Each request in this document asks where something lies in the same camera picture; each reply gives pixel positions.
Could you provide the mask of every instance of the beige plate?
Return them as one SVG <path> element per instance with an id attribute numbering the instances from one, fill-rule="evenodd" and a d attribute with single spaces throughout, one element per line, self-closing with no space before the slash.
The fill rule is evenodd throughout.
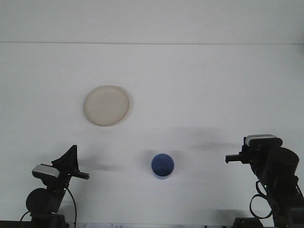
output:
<path id="1" fill-rule="evenodd" d="M 110 126 L 121 121 L 129 110 L 129 97 L 121 88 L 104 85 L 94 89 L 85 99 L 85 116 L 99 126 Z"/>

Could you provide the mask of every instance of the black cable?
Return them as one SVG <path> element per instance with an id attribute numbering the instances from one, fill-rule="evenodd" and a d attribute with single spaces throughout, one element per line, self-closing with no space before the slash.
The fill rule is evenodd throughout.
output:
<path id="1" fill-rule="evenodd" d="M 303 198 L 303 194 L 302 194 L 302 192 L 301 192 L 301 190 L 300 190 L 299 185 L 296 185 L 296 188 L 298 189 L 298 191 L 299 191 L 300 195 L 301 195 L 301 196 L 302 196 L 302 198 Z"/>
<path id="2" fill-rule="evenodd" d="M 22 215 L 22 217 L 21 217 L 21 219 L 20 219 L 20 225 L 19 225 L 19 227 L 21 227 L 21 224 L 22 224 L 21 222 L 22 222 L 24 216 L 26 216 L 26 215 L 29 214 L 29 213 L 30 213 L 30 211 L 28 211 L 28 212 L 24 213 L 24 215 Z"/>
<path id="3" fill-rule="evenodd" d="M 76 228 L 76 221 L 77 221 L 77 208 L 76 208 L 76 202 L 75 202 L 75 199 L 70 191 L 70 189 L 66 189 L 68 191 L 68 193 L 70 193 L 71 197 L 72 197 L 72 200 L 74 202 L 74 208 L 75 208 L 75 222 L 74 222 L 74 228 Z"/>
<path id="4" fill-rule="evenodd" d="M 259 182 L 260 182 L 260 181 L 257 181 L 257 182 L 256 182 L 256 190 L 257 190 L 258 194 L 257 194 L 257 195 L 254 195 L 254 196 L 252 197 L 252 199 L 251 199 L 251 201 L 250 201 L 250 204 L 249 204 L 249 210 L 250 210 L 251 214 L 253 215 L 253 217 L 258 218 L 258 219 L 267 219 L 267 218 L 269 218 L 269 217 L 272 216 L 272 210 L 270 211 L 270 213 L 269 213 L 267 216 L 265 216 L 265 217 L 260 217 L 260 216 L 256 215 L 256 214 L 253 212 L 252 207 L 251 207 L 252 200 L 253 200 L 255 197 L 261 197 L 261 198 L 267 200 L 266 195 L 263 194 L 262 191 L 260 190 L 260 188 L 258 187 Z"/>

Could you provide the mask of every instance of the white wall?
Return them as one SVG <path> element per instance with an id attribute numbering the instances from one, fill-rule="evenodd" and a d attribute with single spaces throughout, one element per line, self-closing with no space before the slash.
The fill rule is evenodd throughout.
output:
<path id="1" fill-rule="evenodd" d="M 152 4 L 149 1 L 143 6 L 131 1 L 131 6 L 124 7 L 122 1 L 104 10 L 113 24 L 136 27 L 110 30 L 108 26 L 109 33 L 97 24 L 86 26 L 90 19 L 84 18 L 92 15 L 97 23 L 98 9 L 111 2 L 0 1 L 0 40 L 4 42 L 0 44 L 0 205 L 5 205 L 0 207 L 0 219 L 20 218 L 27 195 L 43 186 L 32 177 L 31 169 L 60 157 L 72 144 L 78 145 L 80 170 L 91 173 L 90 180 L 71 180 L 81 222 L 229 225 L 235 217 L 250 216 L 248 205 L 255 194 L 256 178 L 248 165 L 224 161 L 226 154 L 239 152 L 243 136 L 249 134 L 281 137 L 284 146 L 300 157 L 296 174 L 304 189 L 304 45 L 37 43 L 303 43 L 303 27 L 297 24 L 303 21 L 299 10 L 303 1 L 289 1 L 288 6 L 285 1 L 275 2 L 273 8 L 280 8 L 281 15 L 290 20 L 284 20 L 286 26 L 268 31 L 265 39 L 258 38 L 263 37 L 260 31 L 255 38 L 246 35 L 255 28 L 254 23 L 248 23 L 250 29 L 235 28 L 232 21 L 224 20 L 242 37 L 231 36 L 234 33 L 229 29 L 223 36 L 213 35 L 212 28 L 217 31 L 221 26 L 215 20 L 213 26 L 192 23 L 200 10 L 213 15 L 214 9 L 226 6 L 219 1 L 191 1 L 196 16 L 186 11 L 184 17 L 190 18 L 181 19 L 191 28 L 184 24 L 184 32 L 165 34 L 160 27 L 169 26 L 164 19 L 167 3 L 158 2 L 153 12 L 157 8 L 160 22 L 146 19 L 154 25 L 150 39 L 149 33 L 137 36 L 143 25 L 140 20 L 119 19 L 122 8 L 122 12 L 139 17 L 141 7 Z M 167 7 L 172 10 L 170 15 L 178 18 L 181 14 L 175 9 L 187 9 L 190 3 L 179 1 Z M 257 8 L 270 3 L 274 1 L 261 5 L 233 1 L 225 8 L 232 18 L 232 12 L 242 13 L 235 20 L 243 23 L 253 21 L 253 15 L 260 13 Z M 249 15 L 245 9 L 252 5 L 256 7 Z M 263 9 L 270 12 L 273 8 Z M 78 14 L 80 9 L 86 14 Z M 44 26 L 50 12 L 57 12 L 49 21 L 53 35 Z M 64 15 L 71 15 L 69 23 Z M 256 28 L 278 19 L 276 11 L 262 15 Z M 54 20 L 66 33 L 57 30 Z M 104 22 L 101 20 L 101 28 L 106 28 Z M 85 29 L 78 31 L 78 26 Z M 202 39 L 186 32 L 199 27 L 210 29 L 201 33 L 208 34 Z M 130 36 L 121 36 L 124 28 Z M 282 35 L 290 29 L 296 32 Z M 128 91 L 131 110 L 118 125 L 98 127 L 86 120 L 82 105 L 93 88 L 108 84 Z M 170 154 L 176 164 L 173 174 L 163 181 L 150 171 L 152 157 L 160 152 Z M 255 207 L 267 213 L 266 204 L 258 202 Z M 61 212 L 67 221 L 73 220 L 68 195 Z M 271 219 L 265 224 L 271 225 Z"/>
<path id="2" fill-rule="evenodd" d="M 2 0 L 0 41 L 302 44 L 303 0 Z"/>

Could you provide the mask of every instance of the blue cup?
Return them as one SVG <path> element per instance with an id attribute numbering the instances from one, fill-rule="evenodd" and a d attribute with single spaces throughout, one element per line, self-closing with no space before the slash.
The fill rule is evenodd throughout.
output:
<path id="1" fill-rule="evenodd" d="M 163 180 L 168 178 L 172 173 L 174 169 L 174 161 L 169 155 L 160 153 L 153 158 L 151 162 L 151 168 L 154 175 L 158 179 Z"/>

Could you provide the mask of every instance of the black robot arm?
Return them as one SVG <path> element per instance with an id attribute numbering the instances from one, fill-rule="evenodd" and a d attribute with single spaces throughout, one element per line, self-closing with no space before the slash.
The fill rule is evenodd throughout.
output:
<path id="1" fill-rule="evenodd" d="M 299 179 L 294 175 L 299 157 L 281 147 L 282 144 L 283 141 L 273 135 L 244 137 L 242 151 L 227 155 L 226 163 L 250 164 L 266 191 L 276 227 L 304 228 L 304 198 L 297 185 Z"/>
<path id="2" fill-rule="evenodd" d="M 46 189 L 33 190 L 26 201 L 31 212 L 33 228 L 67 228 L 63 215 L 56 214 L 72 177 L 89 179 L 88 173 L 80 172 L 77 161 L 77 146 L 73 145 L 63 156 L 52 161 L 52 165 L 37 165 L 34 177 L 46 185 Z"/>

